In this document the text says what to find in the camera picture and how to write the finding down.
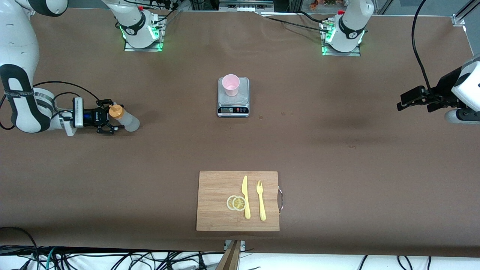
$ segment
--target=brown table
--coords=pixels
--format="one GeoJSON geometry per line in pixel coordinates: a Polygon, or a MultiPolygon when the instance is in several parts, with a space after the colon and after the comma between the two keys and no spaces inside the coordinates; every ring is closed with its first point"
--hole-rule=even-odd
{"type": "MultiPolygon", "coordinates": [[[[39,245],[222,250],[237,238],[256,252],[480,254],[480,127],[448,124],[446,110],[396,111],[424,84],[412,17],[373,17],[358,58],[322,56],[318,33],[247,12],[182,13],[161,53],[123,52],[106,10],[32,21],[35,82],[80,84],[142,125],[114,136],[2,131],[0,225],[39,245]],[[247,119],[216,116],[228,73],[250,79],[247,119]],[[200,170],[278,171],[280,232],[195,231],[200,170]]],[[[420,18],[417,33],[432,84],[471,57],[448,17],[420,18]]]]}

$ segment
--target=digital kitchen scale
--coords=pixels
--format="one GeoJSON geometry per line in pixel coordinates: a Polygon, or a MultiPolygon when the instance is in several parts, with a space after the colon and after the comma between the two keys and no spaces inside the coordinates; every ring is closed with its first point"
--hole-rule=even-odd
{"type": "Polygon", "coordinates": [[[222,79],[218,79],[218,104],[216,114],[219,117],[239,118],[250,114],[250,81],[246,77],[239,77],[239,92],[234,97],[225,93],[222,79]]]}

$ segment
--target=cable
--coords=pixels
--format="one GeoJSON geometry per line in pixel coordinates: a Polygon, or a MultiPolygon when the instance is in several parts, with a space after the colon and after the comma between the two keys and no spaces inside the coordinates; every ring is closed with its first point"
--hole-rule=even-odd
{"type": "Polygon", "coordinates": [[[53,250],[55,249],[55,247],[53,247],[50,252],[48,253],[48,257],[47,257],[47,262],[45,263],[45,267],[48,269],[48,265],[50,264],[50,258],[52,258],[52,253],[53,253],[53,250]]]}
{"type": "Polygon", "coordinates": [[[154,21],[153,24],[158,24],[159,22],[163,21],[163,20],[166,20],[167,17],[172,14],[174,11],[176,11],[176,9],[173,9],[172,11],[170,11],[165,17],[161,18],[160,20],[158,21],[154,21]]]}
{"type": "Polygon", "coordinates": [[[368,255],[363,256],[363,259],[361,260],[361,263],[360,263],[360,266],[359,266],[359,270],[361,270],[363,268],[363,264],[365,263],[365,260],[367,259],[367,256],[368,255]]]}
{"type": "MultiPolygon", "coordinates": [[[[3,95],[3,97],[1,98],[0,100],[0,108],[1,106],[3,105],[3,102],[5,101],[5,98],[7,97],[7,95],[3,95]]],[[[2,125],[2,123],[0,122],[0,127],[4,130],[11,130],[15,127],[15,125],[12,125],[11,127],[5,127],[4,125],[2,125]]]]}
{"type": "Polygon", "coordinates": [[[194,4],[203,4],[205,3],[205,0],[201,1],[201,2],[196,2],[194,0],[189,0],[190,2],[194,3],[194,4]]]}
{"type": "Polygon", "coordinates": [[[430,82],[428,81],[427,73],[425,72],[425,67],[423,67],[423,63],[420,60],[420,56],[417,52],[417,47],[415,46],[415,26],[417,25],[417,18],[420,13],[420,9],[423,7],[423,4],[425,3],[426,0],[422,0],[422,2],[419,5],[419,8],[417,8],[417,12],[415,12],[415,16],[413,17],[413,24],[412,24],[412,47],[413,47],[413,53],[415,53],[415,58],[417,58],[417,62],[419,63],[421,72],[423,74],[423,78],[425,79],[425,83],[427,84],[427,89],[430,90],[430,82]]]}
{"type": "Polygon", "coordinates": [[[152,4],[142,4],[142,3],[130,2],[130,1],[128,1],[128,0],[123,0],[123,1],[124,1],[124,2],[127,2],[127,3],[130,3],[130,4],[140,5],[140,6],[147,6],[147,7],[154,7],[154,8],[157,7],[157,6],[152,5],[152,4]]]}
{"type": "Polygon", "coordinates": [[[198,252],[198,270],[206,270],[207,266],[205,265],[204,262],[204,257],[202,256],[202,253],[199,251],[198,252]]]}
{"type": "Polygon", "coordinates": [[[56,96],[53,98],[53,100],[52,100],[53,110],[55,111],[55,114],[52,115],[52,117],[51,117],[50,119],[53,119],[57,114],[58,114],[64,121],[70,121],[70,120],[73,119],[73,117],[71,117],[70,119],[67,120],[67,119],[65,119],[65,117],[63,117],[63,115],[61,115],[62,112],[71,112],[71,111],[69,111],[69,110],[61,110],[61,111],[58,111],[58,110],[57,110],[57,106],[55,106],[55,100],[56,100],[59,96],[61,96],[61,95],[67,95],[67,94],[72,94],[72,95],[76,95],[77,97],[80,97],[79,94],[74,93],[74,92],[63,92],[63,93],[60,93],[60,94],[56,95],[56,96]]]}
{"type": "MultiPolygon", "coordinates": [[[[24,229],[22,229],[22,228],[18,228],[18,227],[1,227],[1,228],[0,228],[0,231],[1,231],[1,230],[8,230],[8,229],[20,231],[20,232],[23,232],[24,234],[26,234],[26,235],[28,236],[28,238],[30,238],[30,241],[32,242],[32,244],[33,244],[33,246],[34,246],[34,248],[35,248],[35,257],[36,257],[36,259],[37,259],[37,260],[40,260],[40,259],[39,259],[39,255],[38,255],[38,247],[37,247],[37,245],[36,245],[36,243],[35,243],[35,240],[33,240],[33,237],[32,237],[26,230],[24,230],[24,229]]],[[[37,269],[37,270],[40,269],[40,264],[37,264],[37,265],[36,265],[36,269],[37,269]]]]}
{"type": "Polygon", "coordinates": [[[322,23],[322,20],[317,20],[317,19],[311,17],[310,15],[308,15],[306,12],[303,12],[303,11],[301,11],[301,10],[300,10],[300,11],[297,11],[297,12],[295,12],[295,13],[303,14],[303,15],[307,16],[307,18],[309,18],[310,20],[312,20],[312,21],[314,21],[314,22],[316,22],[316,23],[322,23]]]}
{"type": "MultiPolygon", "coordinates": [[[[410,267],[410,270],[413,270],[412,264],[410,263],[410,260],[408,259],[408,257],[407,257],[407,256],[403,256],[403,257],[405,257],[405,259],[407,259],[408,266],[410,267]]],[[[402,262],[400,262],[400,256],[397,256],[397,257],[396,257],[396,260],[397,260],[398,264],[400,265],[400,267],[401,267],[403,270],[407,270],[407,269],[403,266],[402,262]]]]}
{"type": "Polygon", "coordinates": [[[132,257],[130,256],[130,260],[132,260],[132,262],[130,263],[130,266],[128,267],[128,270],[131,270],[132,267],[133,267],[137,262],[143,262],[143,261],[142,261],[142,258],[145,257],[145,256],[147,256],[148,254],[151,254],[151,252],[150,252],[150,253],[145,253],[145,254],[141,255],[140,258],[138,258],[138,259],[135,260],[135,262],[133,262],[133,259],[132,259],[132,257]]]}
{"type": "Polygon", "coordinates": [[[69,82],[64,82],[64,81],[47,81],[47,82],[41,82],[41,83],[38,83],[38,84],[34,84],[33,87],[40,86],[40,85],[44,85],[44,84],[66,84],[66,85],[70,85],[70,86],[75,86],[75,87],[78,87],[78,88],[84,90],[84,91],[87,92],[88,94],[92,95],[96,100],[100,100],[97,96],[95,96],[95,94],[93,94],[92,92],[88,91],[87,89],[81,87],[80,85],[76,85],[76,84],[69,83],[69,82]]]}
{"type": "Polygon", "coordinates": [[[277,21],[277,22],[286,23],[286,24],[289,24],[289,25],[294,25],[294,26],[303,27],[303,28],[307,28],[307,29],[312,29],[312,30],[316,30],[316,31],[320,31],[320,32],[325,32],[325,33],[328,32],[328,30],[326,30],[326,29],[320,29],[320,28],[310,27],[310,26],[306,26],[306,25],[294,24],[294,23],[291,23],[291,22],[282,21],[282,20],[278,20],[278,19],[270,18],[270,17],[266,17],[266,18],[267,18],[267,19],[270,19],[270,20],[277,21]]]}

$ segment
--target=black cable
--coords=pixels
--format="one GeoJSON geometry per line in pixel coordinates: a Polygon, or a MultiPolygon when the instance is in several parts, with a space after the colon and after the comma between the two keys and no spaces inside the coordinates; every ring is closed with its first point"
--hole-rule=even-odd
{"type": "Polygon", "coordinates": [[[363,264],[365,263],[365,260],[367,259],[367,256],[368,255],[363,256],[363,259],[361,260],[361,263],[360,263],[360,266],[359,266],[359,270],[361,270],[363,268],[363,264]]]}
{"type": "Polygon", "coordinates": [[[194,4],[203,4],[203,3],[205,3],[205,0],[203,0],[203,1],[201,1],[201,2],[196,2],[196,1],[193,1],[193,0],[188,0],[188,1],[190,1],[190,2],[192,2],[192,3],[194,3],[194,4]]]}
{"type": "Polygon", "coordinates": [[[165,258],[165,260],[162,261],[162,263],[157,267],[156,270],[165,270],[168,267],[168,264],[171,263],[176,256],[180,255],[180,253],[181,252],[177,252],[177,251],[171,252],[171,253],[168,252],[167,258],[165,258]]]}
{"type": "Polygon", "coordinates": [[[123,1],[125,1],[125,2],[127,2],[127,3],[130,3],[130,4],[136,4],[136,5],[139,5],[139,6],[147,6],[147,7],[154,7],[154,8],[156,8],[156,6],[155,6],[155,5],[152,5],[152,4],[142,4],[142,3],[130,2],[130,1],[128,1],[128,0],[123,0],[123,1]]]}
{"type": "Polygon", "coordinates": [[[205,265],[204,262],[204,257],[202,256],[202,253],[199,251],[198,252],[198,270],[206,270],[207,266],[205,265]]]}
{"type": "Polygon", "coordinates": [[[160,20],[154,21],[153,24],[158,24],[159,22],[166,20],[167,17],[168,17],[170,14],[172,14],[174,11],[176,11],[176,9],[173,9],[172,11],[170,11],[165,17],[161,18],[160,20]]]}
{"type": "MultiPolygon", "coordinates": [[[[1,100],[0,100],[0,108],[1,108],[1,106],[3,105],[3,102],[5,101],[5,98],[6,98],[6,97],[7,97],[6,95],[3,95],[3,97],[1,98],[1,100]]],[[[5,127],[5,126],[3,126],[2,123],[0,122],[0,127],[1,127],[2,129],[4,129],[4,130],[11,130],[11,129],[13,129],[13,128],[15,127],[15,125],[12,125],[11,127],[5,127]]]]}
{"type": "MultiPolygon", "coordinates": [[[[1,230],[16,230],[16,231],[20,231],[20,232],[23,232],[24,234],[26,234],[28,236],[28,238],[30,238],[30,241],[32,242],[34,248],[35,248],[35,258],[37,260],[40,260],[39,258],[39,253],[38,253],[38,246],[36,245],[35,243],[35,240],[33,239],[33,237],[24,229],[22,228],[18,228],[18,227],[1,227],[0,228],[0,231],[1,230]]],[[[37,264],[36,265],[36,269],[39,270],[40,269],[40,264],[37,264]]]]}
{"type": "Polygon", "coordinates": [[[64,81],[47,81],[47,82],[41,82],[41,83],[38,83],[38,84],[34,84],[33,87],[36,87],[36,86],[39,86],[39,85],[44,85],[44,84],[66,84],[66,85],[70,85],[70,86],[75,86],[75,87],[78,87],[78,88],[84,90],[84,91],[87,92],[88,94],[92,95],[96,100],[100,100],[97,96],[95,96],[95,94],[93,94],[92,92],[88,91],[87,89],[81,87],[80,85],[76,85],[76,84],[69,83],[69,82],[64,82],[64,81]]]}
{"type": "Polygon", "coordinates": [[[150,255],[152,256],[152,261],[153,261],[153,269],[156,269],[156,261],[155,261],[155,257],[153,256],[153,253],[150,253],[150,255]]]}
{"type": "Polygon", "coordinates": [[[120,264],[126,259],[128,258],[129,256],[131,256],[133,254],[133,252],[130,252],[128,253],[127,255],[123,256],[121,259],[119,259],[113,266],[110,270],[116,270],[120,264]]]}
{"type": "Polygon", "coordinates": [[[303,15],[307,16],[307,18],[309,18],[310,20],[312,20],[312,21],[314,21],[314,22],[316,22],[316,23],[322,23],[322,20],[317,20],[317,19],[313,18],[312,16],[308,15],[306,12],[303,12],[303,11],[301,11],[301,10],[300,10],[300,11],[297,11],[297,12],[295,12],[295,13],[303,14],[303,15]]]}
{"type": "MultiPolygon", "coordinates": [[[[412,264],[410,263],[410,260],[408,259],[408,257],[407,257],[407,256],[403,256],[403,257],[405,257],[405,259],[407,259],[408,266],[410,267],[410,270],[413,270],[412,264]]],[[[397,256],[397,257],[396,257],[396,260],[397,260],[398,264],[400,265],[400,267],[401,267],[403,270],[407,270],[407,269],[403,266],[402,262],[400,261],[400,256],[397,256]]]]}
{"type": "Polygon", "coordinates": [[[22,267],[20,267],[19,270],[27,270],[28,269],[28,265],[30,264],[30,262],[32,261],[32,259],[29,259],[28,261],[26,261],[22,267]]]}
{"type": "Polygon", "coordinates": [[[131,270],[132,267],[133,267],[137,262],[139,262],[139,261],[143,262],[143,261],[142,261],[143,257],[147,256],[148,254],[151,254],[151,252],[148,252],[148,253],[145,253],[145,254],[141,255],[140,258],[135,259],[135,262],[133,262],[133,259],[132,259],[132,257],[130,256],[130,259],[132,260],[132,262],[130,263],[130,266],[128,267],[128,270],[131,270]]]}
{"type": "Polygon", "coordinates": [[[68,269],[68,270],[72,270],[72,269],[70,268],[70,263],[69,263],[68,260],[66,259],[65,253],[60,254],[60,259],[61,259],[62,261],[65,261],[65,265],[67,266],[67,269],[68,269]]]}
{"type": "Polygon", "coordinates": [[[412,24],[412,47],[413,47],[413,53],[415,53],[415,58],[417,58],[417,62],[419,63],[421,73],[423,74],[423,78],[425,79],[425,83],[427,84],[427,89],[430,90],[430,82],[428,81],[427,73],[425,72],[425,67],[423,67],[423,63],[420,60],[420,56],[417,52],[417,47],[415,46],[415,26],[417,25],[417,18],[420,13],[420,9],[423,7],[423,4],[425,3],[426,0],[423,0],[419,7],[417,8],[417,12],[415,12],[415,16],[413,17],[413,24],[412,24]]]}
{"type": "Polygon", "coordinates": [[[70,270],[70,267],[73,268],[73,270],[78,270],[77,268],[75,268],[73,265],[71,265],[69,262],[68,262],[68,259],[67,259],[67,254],[63,254],[63,258],[65,260],[65,263],[67,264],[67,268],[70,270]]]}
{"type": "Polygon", "coordinates": [[[328,30],[326,30],[326,29],[320,29],[320,28],[310,27],[310,26],[306,26],[306,25],[294,24],[294,23],[291,23],[291,22],[282,21],[282,20],[278,20],[278,19],[275,19],[275,18],[271,18],[271,17],[266,17],[266,18],[268,18],[268,19],[270,19],[270,20],[277,21],[277,22],[286,23],[286,24],[289,24],[289,25],[294,25],[294,26],[303,27],[303,28],[307,28],[307,29],[312,29],[312,30],[316,30],[316,31],[320,31],[320,32],[325,32],[325,33],[328,32],[328,30]]]}
{"type": "Polygon", "coordinates": [[[73,119],[73,117],[71,117],[70,119],[67,120],[67,119],[65,119],[65,117],[63,117],[63,115],[61,115],[62,112],[71,112],[71,111],[69,111],[69,110],[61,110],[61,111],[58,111],[58,110],[57,110],[57,106],[55,106],[55,100],[56,100],[59,96],[67,95],[67,94],[76,95],[77,97],[80,97],[79,94],[74,93],[74,92],[63,92],[63,93],[60,93],[60,94],[56,95],[56,96],[53,98],[53,100],[52,100],[53,110],[55,111],[55,114],[52,115],[51,119],[53,119],[57,114],[58,114],[61,118],[63,118],[63,120],[65,120],[65,121],[70,121],[70,120],[73,119]]]}
{"type": "Polygon", "coordinates": [[[75,254],[75,255],[67,256],[67,259],[70,259],[70,258],[73,258],[73,257],[78,257],[78,256],[82,256],[82,257],[95,257],[95,258],[101,258],[101,257],[120,257],[120,256],[127,256],[128,254],[129,254],[129,253],[127,253],[127,254],[106,254],[106,255],[75,254]]]}
{"type": "Polygon", "coordinates": [[[57,260],[56,254],[52,254],[52,257],[50,258],[50,260],[53,262],[53,265],[55,266],[54,267],[55,270],[60,270],[60,269],[65,270],[64,268],[60,268],[60,263],[57,260]]]}
{"type": "Polygon", "coordinates": [[[150,264],[148,264],[148,263],[146,263],[146,262],[144,262],[144,261],[140,261],[140,262],[143,263],[143,264],[146,264],[148,267],[150,267],[150,270],[153,270],[153,268],[152,268],[152,266],[151,266],[150,264]]]}

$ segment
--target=plastic fork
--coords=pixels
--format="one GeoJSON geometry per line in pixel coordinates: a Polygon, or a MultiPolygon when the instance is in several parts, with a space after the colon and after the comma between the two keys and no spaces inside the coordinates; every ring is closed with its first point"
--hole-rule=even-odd
{"type": "Polygon", "coordinates": [[[262,181],[257,181],[257,193],[258,199],[260,200],[260,220],[265,221],[267,219],[267,215],[265,214],[265,206],[264,206],[264,199],[262,198],[262,194],[264,192],[264,187],[262,186],[262,181]]]}

